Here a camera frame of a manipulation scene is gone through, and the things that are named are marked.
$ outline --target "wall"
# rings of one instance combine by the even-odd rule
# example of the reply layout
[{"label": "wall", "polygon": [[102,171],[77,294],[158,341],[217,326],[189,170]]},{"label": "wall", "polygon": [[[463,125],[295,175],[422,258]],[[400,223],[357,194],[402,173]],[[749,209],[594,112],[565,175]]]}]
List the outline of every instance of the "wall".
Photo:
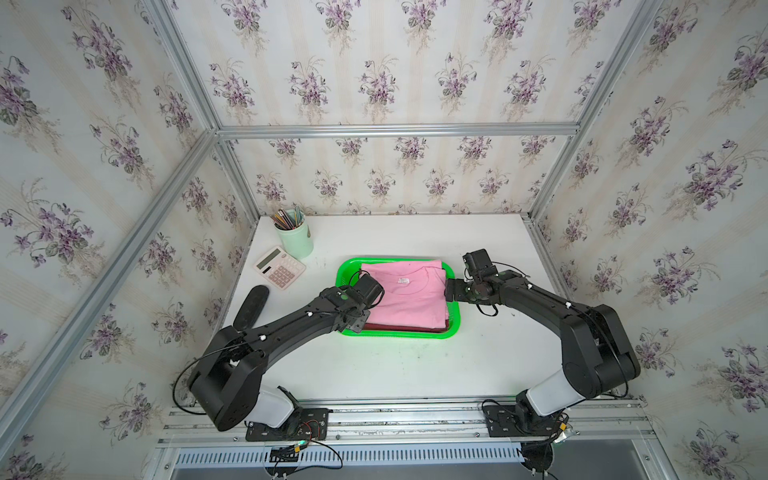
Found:
[{"label": "wall", "polygon": [[621,315],[681,478],[768,472],[766,22],[667,0],[540,222],[574,297]]},{"label": "wall", "polygon": [[[636,0],[171,2],[225,125],[578,118]],[[562,137],[240,141],[259,208],[527,211]]]},{"label": "wall", "polygon": [[8,459],[8,477],[140,478],[170,385],[223,319],[249,239],[241,203],[206,160]]},{"label": "wall", "polygon": [[141,2],[0,12],[4,402],[201,129]]},{"label": "wall", "polygon": [[[4,402],[202,130],[141,2],[3,2],[0,51]],[[3,478],[139,476],[248,234],[206,161],[0,462]]]}]

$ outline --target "folded shirt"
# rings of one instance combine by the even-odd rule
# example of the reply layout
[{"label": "folded shirt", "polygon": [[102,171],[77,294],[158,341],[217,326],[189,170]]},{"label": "folded shirt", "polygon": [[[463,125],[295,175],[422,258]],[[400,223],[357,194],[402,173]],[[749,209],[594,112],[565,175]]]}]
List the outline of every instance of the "folded shirt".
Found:
[{"label": "folded shirt", "polygon": [[445,302],[445,270],[440,260],[364,263],[362,270],[384,288],[384,297],[370,310],[368,323],[445,328],[448,304]]}]

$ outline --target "white table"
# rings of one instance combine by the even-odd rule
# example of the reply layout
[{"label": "white table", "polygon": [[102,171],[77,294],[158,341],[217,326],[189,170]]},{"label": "white table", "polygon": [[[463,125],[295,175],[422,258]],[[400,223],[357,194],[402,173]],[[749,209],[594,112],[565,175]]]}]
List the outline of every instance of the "white table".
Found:
[{"label": "white table", "polygon": [[[485,248],[492,260],[514,265],[552,290],[518,215],[415,215],[310,217],[314,251],[306,271],[287,290],[271,286],[252,268],[279,244],[272,221],[257,227],[246,266],[224,325],[231,325],[250,289],[265,284],[270,297],[258,326],[306,305],[333,286],[336,271],[352,257],[440,259],[457,277],[462,255]],[[515,395],[561,368],[560,339],[522,313],[499,307],[483,316],[461,304],[462,324],[449,339],[351,337],[330,333],[283,357],[263,377],[298,399],[410,399]]]}]

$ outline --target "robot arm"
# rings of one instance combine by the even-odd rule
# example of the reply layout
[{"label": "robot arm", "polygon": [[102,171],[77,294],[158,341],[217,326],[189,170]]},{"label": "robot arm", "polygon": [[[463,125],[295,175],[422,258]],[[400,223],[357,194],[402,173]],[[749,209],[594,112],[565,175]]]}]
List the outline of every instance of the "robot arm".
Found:
[{"label": "robot arm", "polygon": [[[306,306],[272,323],[245,332],[224,327],[192,370],[187,381],[190,392],[220,432],[231,429],[254,410],[261,377],[277,360],[334,330],[349,328],[359,333],[371,305],[382,294],[379,282],[362,275],[354,286],[326,288]],[[276,390],[270,393],[280,395]],[[290,414],[295,401],[287,398]],[[285,419],[287,415],[275,412],[269,417]]]},{"label": "robot arm", "polygon": [[[521,435],[549,435],[562,409],[640,375],[627,334],[609,306],[571,303],[519,273],[498,272],[485,250],[467,253],[464,261],[472,280],[448,280],[447,301],[514,308],[549,328],[562,342],[562,369],[516,396],[513,416]],[[225,327],[194,367],[189,389],[219,431],[246,418],[281,426],[298,405],[285,390],[262,387],[262,375],[278,359],[317,336],[346,328],[359,332],[381,295],[381,285],[370,275],[361,275],[354,286],[327,288],[303,308],[272,323],[244,332]],[[271,395],[262,395],[257,405],[260,390]],[[284,401],[286,407],[258,417],[264,410],[260,405],[268,398]]]},{"label": "robot arm", "polygon": [[505,305],[519,310],[560,337],[562,369],[516,395],[515,423],[535,432],[554,422],[552,414],[640,375],[616,311],[606,305],[572,303],[530,283],[520,273],[498,272],[485,250],[464,255],[470,281],[448,280],[447,301]]}]

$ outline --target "purple flower pattern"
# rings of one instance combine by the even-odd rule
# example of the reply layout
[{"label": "purple flower pattern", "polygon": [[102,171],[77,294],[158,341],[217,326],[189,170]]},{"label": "purple flower pattern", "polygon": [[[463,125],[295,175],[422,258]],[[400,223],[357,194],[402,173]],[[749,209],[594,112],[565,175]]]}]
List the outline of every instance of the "purple flower pattern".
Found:
[{"label": "purple flower pattern", "polygon": [[717,433],[700,421],[696,438],[688,442],[683,437],[677,446],[685,455],[684,471],[697,477],[703,473],[718,480],[754,480],[746,469],[749,454],[742,452],[738,446],[725,446],[726,440],[738,444],[738,438],[736,432],[724,430]]},{"label": "purple flower pattern", "polygon": [[712,361],[698,365],[696,370],[703,372],[704,377],[695,386],[705,389],[710,401],[725,404],[731,413],[734,403],[739,403],[747,413],[768,407],[768,347],[760,349],[760,356],[757,347],[749,343],[721,349],[727,365]]},{"label": "purple flower pattern", "polygon": [[472,212],[469,210],[470,205],[472,205],[474,202],[464,202],[461,204],[452,204],[451,210],[448,210],[448,213],[450,215],[469,215]]},{"label": "purple flower pattern", "polygon": [[293,72],[288,79],[290,93],[300,97],[299,115],[306,116],[310,124],[318,124],[323,120],[323,105],[328,104],[326,93],[330,91],[326,79],[320,75],[317,67],[323,64],[322,58],[311,57],[306,67],[300,61],[292,61]]},{"label": "purple flower pattern", "polygon": [[618,164],[624,168],[632,165],[640,165],[640,154],[649,157],[654,147],[664,145],[664,138],[670,133],[670,126],[674,115],[688,112],[682,101],[676,101],[667,105],[667,99],[656,97],[653,107],[646,107],[640,112],[630,126],[634,129],[634,135],[625,138],[616,150],[619,153]]},{"label": "purple flower pattern", "polygon": [[575,44],[574,52],[582,50],[592,41],[598,23],[611,7],[618,7],[621,0],[584,0],[574,3],[574,27],[568,29],[568,45]]},{"label": "purple flower pattern", "polygon": [[591,280],[592,298],[598,298],[606,292],[614,292],[617,295],[623,290],[621,288],[627,281],[621,275],[624,269],[617,255],[611,255],[607,260],[599,258],[598,266],[595,269]]},{"label": "purple flower pattern", "polygon": [[553,58],[544,56],[537,63],[530,60],[520,62],[520,71],[512,75],[504,90],[512,97],[502,105],[502,115],[507,121],[518,121],[523,115],[531,113],[530,106],[538,101],[539,94],[545,89],[547,78],[544,66]]},{"label": "purple flower pattern", "polygon": [[675,374],[674,367],[679,363],[675,355],[675,340],[670,338],[669,329],[655,332],[643,327],[640,343],[634,346],[637,360],[646,370],[663,371],[667,378]]},{"label": "purple flower pattern", "polygon": [[449,52],[445,57],[445,67],[435,74],[442,89],[440,104],[447,115],[454,114],[464,104],[462,95],[470,81],[476,81],[478,73],[473,62],[466,61],[459,52],[455,57]]},{"label": "purple flower pattern", "polygon": [[248,125],[255,114],[253,107],[253,89],[248,80],[240,76],[238,68],[243,64],[239,60],[228,60],[223,67],[218,63],[210,64],[213,72],[209,82],[214,89],[214,97],[222,97],[227,100],[227,115],[234,118],[238,124]]},{"label": "purple flower pattern", "polygon": [[421,167],[420,159],[424,158],[427,149],[427,139],[424,137],[398,137],[395,150],[400,152],[397,159],[397,168],[402,168],[404,174],[413,173],[417,167]]},{"label": "purple flower pattern", "polygon": [[216,293],[211,290],[208,296],[208,306],[203,310],[203,317],[208,322],[208,326],[215,328],[219,324],[219,318],[221,318],[221,310],[224,308],[224,299],[220,296],[216,296]]},{"label": "purple flower pattern", "polygon": [[604,64],[604,61],[599,61],[595,64],[594,70],[587,74],[586,77],[582,78],[578,88],[574,90],[574,93],[578,95],[578,101],[571,105],[571,110],[568,112],[569,120],[576,121],[581,114],[581,111],[584,110],[584,105],[587,103],[589,94],[592,93],[592,88],[594,87],[595,82],[598,81],[598,78],[600,77],[600,69]]},{"label": "purple flower pattern", "polygon": [[575,214],[568,215],[568,224],[565,230],[563,230],[561,237],[563,240],[562,247],[568,250],[576,241],[585,241],[589,230],[590,227],[587,225],[587,214],[584,213],[584,208],[576,210]]},{"label": "purple flower pattern", "polygon": [[194,242],[191,251],[192,257],[197,260],[197,270],[208,272],[213,278],[221,277],[221,262],[214,252],[214,239],[203,238],[200,242]]},{"label": "purple flower pattern", "polygon": [[128,127],[118,118],[114,124],[109,120],[100,120],[98,126],[91,125],[91,133],[101,144],[101,161],[113,167],[122,167],[130,177],[129,181],[143,190],[143,184],[154,190],[154,172],[139,151],[137,138],[139,132]]},{"label": "purple flower pattern", "polygon": [[0,121],[13,127],[8,134],[16,138],[23,137],[32,151],[38,151],[37,135],[42,134],[58,153],[61,135],[54,130],[58,120],[51,121],[43,117],[48,109],[38,107],[31,100],[31,92],[24,86],[25,75],[29,75],[26,65],[14,55],[9,57],[0,81]]},{"label": "purple flower pattern", "polygon": [[194,328],[185,320],[183,308],[182,302],[174,303],[171,299],[168,308],[154,313],[152,330],[160,333],[161,345],[175,342],[179,346],[187,346],[189,340],[194,341]]},{"label": "purple flower pattern", "polygon": [[256,55],[265,48],[266,43],[259,25],[262,8],[266,8],[266,0],[231,0],[221,4],[221,10],[227,17],[234,19],[235,35],[240,37],[240,43],[244,47],[251,45]]},{"label": "purple flower pattern", "polygon": [[368,205],[361,204],[360,202],[350,201],[346,203],[345,214],[348,215],[370,215],[371,209]]},{"label": "purple flower pattern", "polygon": [[333,46],[334,41],[339,42],[340,55],[352,43],[349,21],[352,19],[352,10],[359,6],[360,0],[324,0],[315,4],[317,11],[326,16],[328,46]]},{"label": "purple flower pattern", "polygon": [[235,270],[240,262],[243,261],[244,249],[240,245],[235,245],[232,250],[227,254],[227,258],[230,259],[230,265],[232,270]]},{"label": "purple flower pattern", "polygon": [[389,113],[387,105],[395,103],[395,76],[392,67],[397,58],[385,56],[379,64],[373,60],[367,60],[366,71],[360,77],[359,93],[368,95],[368,101],[362,105],[366,115],[371,116],[371,123],[382,123]]},{"label": "purple flower pattern", "polygon": [[493,31],[485,38],[482,52],[488,55],[488,65],[507,58],[515,50],[514,38],[523,35],[524,23],[531,18],[532,0],[492,0],[491,11],[485,16],[485,23],[493,25]]},{"label": "purple flower pattern", "polygon": [[654,34],[643,46],[640,61],[646,62],[642,72],[650,72],[661,63],[667,55],[667,49],[672,42],[683,33],[691,33],[699,19],[696,17],[699,6],[693,0],[680,2],[665,2],[654,19]]},{"label": "purple flower pattern", "polygon": [[654,259],[656,273],[645,273],[639,282],[645,283],[636,296],[644,297],[647,305],[656,304],[661,308],[661,300],[674,305],[682,298],[693,299],[699,290],[699,280],[706,274],[710,279],[720,276],[712,263],[693,262],[696,254],[689,247],[684,247],[680,253],[665,252],[661,258]]},{"label": "purple flower pattern", "polygon": [[339,198],[336,196],[339,192],[339,187],[344,183],[339,179],[339,175],[330,174],[327,170],[315,170],[315,180],[312,180],[312,185],[319,191],[320,198],[323,199],[323,203],[328,203],[330,206],[336,205]]},{"label": "purple flower pattern", "polygon": [[427,187],[429,201],[439,205],[445,199],[445,192],[448,187],[453,185],[451,174],[442,171],[442,168],[433,168],[429,171],[429,178],[424,180],[424,186]]},{"label": "purple flower pattern", "polygon": [[534,180],[534,182],[528,188],[528,191],[531,192],[531,196],[528,198],[528,202],[530,204],[533,204],[533,200],[536,200],[538,193],[541,191],[541,184],[542,182],[544,182],[544,179],[546,177],[547,177],[546,173],[541,174],[541,176],[538,179]]},{"label": "purple flower pattern", "polygon": [[620,237],[624,228],[636,223],[638,226],[645,223],[645,214],[653,211],[645,202],[645,189],[640,189],[637,183],[626,192],[619,192],[616,198],[616,208],[608,215],[605,224],[609,231],[606,233],[609,237]]},{"label": "purple flower pattern", "polygon": [[520,164],[523,168],[536,163],[541,157],[541,151],[544,150],[544,147],[552,143],[554,143],[554,137],[545,135],[525,135],[521,137],[520,145],[523,147],[523,152],[520,154]]},{"label": "purple flower pattern", "polygon": [[197,221],[200,225],[208,224],[214,216],[211,211],[211,204],[208,202],[208,192],[205,191],[205,183],[200,177],[195,177],[187,184],[187,189],[181,194],[181,200],[187,212],[194,210]]},{"label": "purple flower pattern", "polygon": [[344,163],[349,165],[349,168],[354,168],[360,165],[362,158],[360,157],[360,149],[363,142],[368,142],[367,137],[347,137],[337,138],[335,140],[336,145],[341,147],[341,156],[344,159]]},{"label": "purple flower pattern", "polygon": [[482,165],[482,159],[488,154],[488,150],[491,148],[490,137],[464,137],[461,143],[459,143],[456,150],[462,152],[462,156],[458,159],[458,165],[464,171],[475,171],[475,168]]},{"label": "purple flower pattern", "polygon": [[509,177],[506,174],[499,172],[498,168],[489,168],[485,172],[485,176],[478,180],[480,200],[484,201],[486,205],[490,204],[506,184],[509,184]]},{"label": "purple flower pattern", "polygon": [[243,221],[237,213],[237,198],[234,195],[219,195],[219,207],[221,208],[221,219],[232,226],[235,231],[240,231]]},{"label": "purple flower pattern", "polygon": [[299,164],[301,159],[296,155],[296,145],[301,143],[301,138],[276,138],[270,140],[270,147],[275,149],[275,156],[280,159],[280,163],[293,168]]},{"label": "purple flower pattern", "polygon": [[115,35],[112,27],[86,8],[68,6],[61,13],[75,28],[72,32],[74,46],[83,51],[85,67],[88,70],[101,68],[114,103],[120,105],[122,99],[136,110],[136,104],[141,104],[137,88],[139,80],[128,75],[133,65],[123,50],[124,42]]},{"label": "purple flower pattern", "polygon": [[147,278],[157,273],[159,281],[166,289],[170,289],[170,284],[180,286],[181,278],[181,258],[175,258],[176,249],[169,242],[170,237],[166,237],[162,232],[157,232],[155,238],[147,246],[147,251],[139,257],[138,266],[144,269]]},{"label": "purple flower pattern", "polygon": [[101,255],[104,242],[89,240],[94,231],[82,223],[82,210],[37,198],[45,190],[41,181],[41,178],[35,179],[28,190],[22,182],[23,211],[9,208],[0,214],[0,223],[5,227],[26,231],[23,235],[15,235],[15,249],[11,253],[27,253],[34,268],[55,257],[61,264],[60,276],[74,285],[81,283],[81,276],[97,278],[105,264]]},{"label": "purple flower pattern", "polygon": [[578,290],[578,285],[581,283],[581,279],[578,276],[578,265],[576,264],[576,260],[561,263],[560,275],[563,277],[565,286],[568,287],[571,292]]},{"label": "purple flower pattern", "polygon": [[371,190],[373,201],[383,205],[389,199],[389,190],[395,185],[395,182],[393,175],[384,173],[380,168],[373,169],[366,180],[366,187]]},{"label": "purple flower pattern", "polygon": [[523,208],[512,200],[502,200],[502,204],[493,209],[497,214],[519,214]]},{"label": "purple flower pattern", "polygon": [[598,164],[603,160],[603,157],[598,155],[598,145],[594,142],[594,139],[589,139],[586,145],[579,148],[576,153],[576,163],[573,170],[571,170],[571,179],[573,183],[570,188],[575,189],[581,187],[584,183],[584,179],[589,174],[596,174],[600,167]]},{"label": "purple flower pattern", "polygon": [[429,45],[431,38],[429,31],[432,27],[432,19],[435,17],[438,5],[445,7],[447,0],[413,0],[400,4],[402,12],[408,15],[408,45],[411,41],[419,46],[419,50]]},{"label": "purple flower pattern", "polygon": [[690,181],[677,184],[665,195],[671,199],[664,214],[672,214],[675,220],[691,217],[697,220],[700,207],[710,212],[715,209],[720,200],[733,199],[736,190],[743,186],[743,172],[749,162],[762,166],[768,161],[768,151],[753,150],[738,154],[739,145],[732,141],[723,142],[722,148],[715,160],[714,152],[702,153],[699,160],[686,167]]},{"label": "purple flower pattern", "polygon": [[160,419],[160,407],[153,406],[144,393],[147,384],[139,382],[135,386],[130,383],[125,387],[123,398],[107,407],[107,415],[98,425],[102,430],[110,432],[110,444],[125,440],[131,433],[141,437],[150,432],[152,422]]},{"label": "purple flower pattern", "polygon": [[[34,435],[22,436],[22,447],[28,447],[34,439]],[[58,460],[54,460],[52,455],[48,460],[38,462],[35,455],[24,449],[13,452],[6,462],[5,471],[8,480],[55,480],[65,476],[67,465],[62,463],[63,455]]]},{"label": "purple flower pattern", "polygon": [[[114,311],[115,308],[113,303],[109,304],[109,312]],[[105,313],[85,338],[80,359],[90,359],[93,358],[94,354],[98,354],[105,357],[104,363],[120,363],[121,350],[127,349],[133,353],[135,343],[136,339],[118,326],[118,322],[112,314]]]},{"label": "purple flower pattern", "polygon": [[768,26],[754,35],[739,38],[742,45],[736,49],[733,60],[736,67],[728,71],[723,79],[717,79],[717,87],[710,100],[718,98],[722,101],[720,106],[710,112],[710,115],[727,114],[731,108],[742,108],[744,98],[754,97],[754,88],[758,81],[768,78],[768,38],[766,37]]},{"label": "purple flower pattern", "polygon": [[160,98],[160,115],[165,119],[166,128],[176,128],[176,138],[183,147],[192,148],[197,140],[197,129],[192,127],[189,104],[181,93],[171,85],[171,74],[163,76],[163,84],[156,85],[154,94]]},{"label": "purple flower pattern", "polygon": [[397,206],[397,210],[395,210],[395,215],[418,215],[419,212],[417,211],[417,207],[420,204],[418,202],[411,202],[410,204],[400,204]]},{"label": "purple flower pattern", "polygon": [[264,196],[268,211],[279,210],[286,199],[286,189],[280,183],[280,174],[257,174],[256,193]]}]

